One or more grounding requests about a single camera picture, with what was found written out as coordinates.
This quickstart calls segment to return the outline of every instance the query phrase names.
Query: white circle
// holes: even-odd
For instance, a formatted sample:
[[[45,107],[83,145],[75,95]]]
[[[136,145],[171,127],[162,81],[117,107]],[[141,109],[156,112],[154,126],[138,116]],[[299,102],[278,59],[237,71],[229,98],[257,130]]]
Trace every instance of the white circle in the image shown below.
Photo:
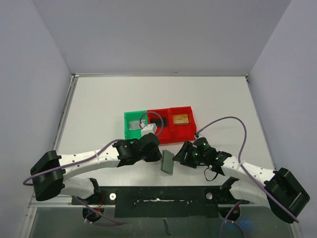
[[[111,201],[114,201],[116,199],[117,195],[115,195],[115,193],[111,193],[109,198]]]

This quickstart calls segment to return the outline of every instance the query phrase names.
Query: gray wall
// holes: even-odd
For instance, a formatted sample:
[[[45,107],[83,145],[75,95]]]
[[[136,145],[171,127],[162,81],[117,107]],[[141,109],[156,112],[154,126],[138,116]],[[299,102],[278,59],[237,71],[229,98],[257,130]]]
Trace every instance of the gray wall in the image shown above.
[[[22,181],[52,149],[70,72],[31,0],[0,1],[0,236],[18,237],[33,189]]]
[[[273,160],[304,185],[304,238],[317,234],[317,1],[292,0],[250,74]]]
[[[249,73],[290,0],[33,0],[73,73]]]

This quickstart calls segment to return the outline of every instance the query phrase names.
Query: metal frame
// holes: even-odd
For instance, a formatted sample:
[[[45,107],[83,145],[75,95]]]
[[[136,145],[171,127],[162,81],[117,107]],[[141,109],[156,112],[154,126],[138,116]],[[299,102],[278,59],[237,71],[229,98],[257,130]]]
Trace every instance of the metal frame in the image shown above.
[[[201,77],[205,77],[205,76],[209,76],[210,77],[210,76],[223,76],[223,75],[210,75],[210,74],[197,74],[197,73],[196,74],[189,74],[189,73],[180,73],[180,72],[159,73],[159,74],[151,74],[151,75],[143,74],[143,73],[134,73],[134,74],[129,74],[129,75],[126,75],[126,74],[123,74],[123,75],[117,75],[117,74],[116,75],[76,74],[76,73],[74,73],[74,74],[72,74],[72,77],[71,77],[71,81],[70,81],[70,85],[68,88],[64,109],[63,109],[60,123],[58,126],[56,139],[55,139],[54,146],[53,146],[54,150],[58,150],[58,148],[59,148],[60,140],[61,140],[61,137],[63,134],[65,124],[66,124],[68,112],[70,109],[72,98],[74,96],[74,92],[76,89],[76,84],[77,84],[78,78],[79,77],[83,77],[83,78],[85,78],[85,77],[107,77],[107,76],[111,76],[111,77],[114,77],[114,76],[117,76],[117,77],[120,77],[120,76],[140,76],[140,77],[147,77],[147,76],[152,76],[152,77],[153,76],[154,77],[155,76],[157,76],[157,77],[159,77],[159,76],[177,76],[177,77],[180,77],[180,76],[199,77],[199,76],[201,76]],[[246,77],[246,81],[248,83],[248,76],[249,76],[248,74],[241,74],[240,76]],[[83,207],[82,205],[72,205],[71,200],[72,199],[69,196],[58,196],[58,197],[51,199],[49,201],[38,202],[38,201],[36,201],[35,196],[33,194],[33,196],[31,197],[29,207],[28,207],[26,218],[23,222],[23,226],[22,226],[19,238],[28,238],[29,237],[38,207],[53,207],[53,208],[54,207],[74,207],[74,208]],[[103,205],[102,207],[115,207],[115,205]],[[290,224],[290,228],[292,230],[294,238],[302,238],[300,227],[297,223]]]

